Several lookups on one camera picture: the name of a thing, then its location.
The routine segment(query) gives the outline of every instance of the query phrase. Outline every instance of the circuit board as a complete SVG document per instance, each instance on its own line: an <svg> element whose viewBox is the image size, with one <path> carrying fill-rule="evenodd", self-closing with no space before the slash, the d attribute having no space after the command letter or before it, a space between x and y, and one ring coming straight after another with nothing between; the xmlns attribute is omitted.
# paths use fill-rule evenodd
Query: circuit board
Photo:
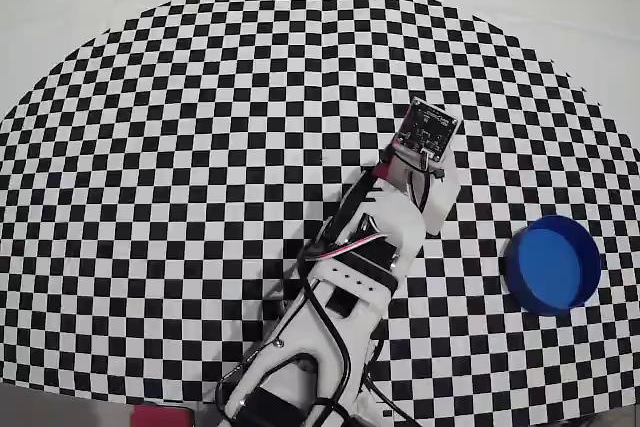
<svg viewBox="0 0 640 427"><path fill-rule="evenodd" d="M420 99L411 102L394 142L440 162L458 128L458 119Z"/></svg>

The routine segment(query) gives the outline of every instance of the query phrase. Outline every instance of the red object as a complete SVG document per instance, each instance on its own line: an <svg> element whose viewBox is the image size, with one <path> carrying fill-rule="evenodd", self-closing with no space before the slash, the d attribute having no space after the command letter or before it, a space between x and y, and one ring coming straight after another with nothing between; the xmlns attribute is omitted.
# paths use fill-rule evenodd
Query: red object
<svg viewBox="0 0 640 427"><path fill-rule="evenodd" d="M379 179L387 179L389 176L389 164L378 163L373 169L373 175Z"/></svg>
<svg viewBox="0 0 640 427"><path fill-rule="evenodd" d="M131 427L192 427L193 412L180 407L136 405L131 414Z"/></svg>

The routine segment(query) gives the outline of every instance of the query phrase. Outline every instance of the blue container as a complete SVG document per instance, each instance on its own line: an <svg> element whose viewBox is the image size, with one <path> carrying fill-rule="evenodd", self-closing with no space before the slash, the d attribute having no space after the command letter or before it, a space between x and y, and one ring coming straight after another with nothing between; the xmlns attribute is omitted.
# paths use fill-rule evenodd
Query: blue container
<svg viewBox="0 0 640 427"><path fill-rule="evenodd" d="M600 282L602 262L593 237L575 220L549 215L511 240L506 282L521 307L560 315L584 305Z"/></svg>

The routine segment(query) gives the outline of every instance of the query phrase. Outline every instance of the black and white checkered pattern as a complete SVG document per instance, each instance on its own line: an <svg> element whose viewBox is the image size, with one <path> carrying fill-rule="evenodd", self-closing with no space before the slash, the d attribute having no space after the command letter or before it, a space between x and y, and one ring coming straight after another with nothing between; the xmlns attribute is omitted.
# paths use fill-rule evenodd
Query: black and white checkered pattern
<svg viewBox="0 0 640 427"><path fill-rule="evenodd" d="M635 402L640 155L551 62L434 0L186 0L58 64L0 125L0 377L210 397L413 96L464 118L462 190L391 303L380 388L438 426ZM500 253L551 213L606 270L587 306L538 318Z"/></svg>

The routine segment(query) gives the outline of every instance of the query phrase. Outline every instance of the robotic arm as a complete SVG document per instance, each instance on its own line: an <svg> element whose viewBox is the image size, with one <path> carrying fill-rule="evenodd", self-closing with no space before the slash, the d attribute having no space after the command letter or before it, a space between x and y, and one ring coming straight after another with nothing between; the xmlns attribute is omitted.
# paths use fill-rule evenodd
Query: robotic arm
<svg viewBox="0 0 640 427"><path fill-rule="evenodd" d="M391 425L363 386L377 390L366 372L374 355L371 335L427 232L430 179L425 177L420 202L409 179L432 175L428 154L419 149L417 159L409 160L410 153L396 145L407 118L385 151L390 155L364 170L336 215L300 253L303 289L284 317L262 346L219 382L216 403L234 427ZM401 143L404 147L407 139ZM223 407L223 384L245 369Z"/></svg>

